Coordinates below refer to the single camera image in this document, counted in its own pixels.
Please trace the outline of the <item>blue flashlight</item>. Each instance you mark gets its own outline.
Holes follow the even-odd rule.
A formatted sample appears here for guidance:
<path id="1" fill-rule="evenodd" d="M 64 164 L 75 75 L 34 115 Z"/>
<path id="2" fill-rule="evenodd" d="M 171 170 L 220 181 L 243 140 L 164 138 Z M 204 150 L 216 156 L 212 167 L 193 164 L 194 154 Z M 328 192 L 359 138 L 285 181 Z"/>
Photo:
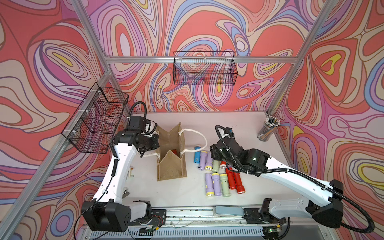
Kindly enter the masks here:
<path id="1" fill-rule="evenodd" d="M 197 150 L 194 153 L 194 163 L 195 164 L 199 164 L 200 163 L 200 158 L 201 158 L 201 151 L 200 151 L 200 149 L 201 149 L 200 146 L 195 146 L 195 150 Z"/>

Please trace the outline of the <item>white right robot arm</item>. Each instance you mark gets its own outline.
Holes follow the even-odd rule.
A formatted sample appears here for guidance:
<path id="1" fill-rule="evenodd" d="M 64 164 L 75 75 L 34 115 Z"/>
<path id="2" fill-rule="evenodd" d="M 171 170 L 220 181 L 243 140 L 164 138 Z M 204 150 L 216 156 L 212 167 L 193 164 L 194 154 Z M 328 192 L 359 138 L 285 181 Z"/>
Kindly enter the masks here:
<path id="1" fill-rule="evenodd" d="M 342 199 L 330 192 L 336 189 L 341 193 L 341 182 L 321 181 L 301 172 L 295 174 L 292 168 L 269 154 L 258 149 L 244 150 L 235 139 L 228 137 L 211 145 L 210 150 L 214 160 L 224 161 L 245 174 L 254 172 L 257 177 L 277 182 L 301 195 L 292 200 L 265 199 L 259 210 L 261 215 L 275 219 L 312 218 L 333 229 L 341 226 L 344 207 Z"/>

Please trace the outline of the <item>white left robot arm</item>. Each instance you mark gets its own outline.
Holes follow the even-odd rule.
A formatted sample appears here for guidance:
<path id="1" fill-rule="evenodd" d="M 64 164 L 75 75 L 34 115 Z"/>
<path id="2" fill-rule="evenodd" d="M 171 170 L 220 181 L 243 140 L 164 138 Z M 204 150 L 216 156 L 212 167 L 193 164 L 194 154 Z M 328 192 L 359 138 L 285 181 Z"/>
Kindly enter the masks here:
<path id="1" fill-rule="evenodd" d="M 120 131 L 110 141 L 111 162 L 94 197 L 84 202 L 82 216 L 92 231 L 125 232 L 134 221 L 149 222 L 152 206 L 149 201 L 134 201 L 123 205 L 123 192 L 131 163 L 137 154 L 156 150 L 159 135 L 140 131 Z"/>

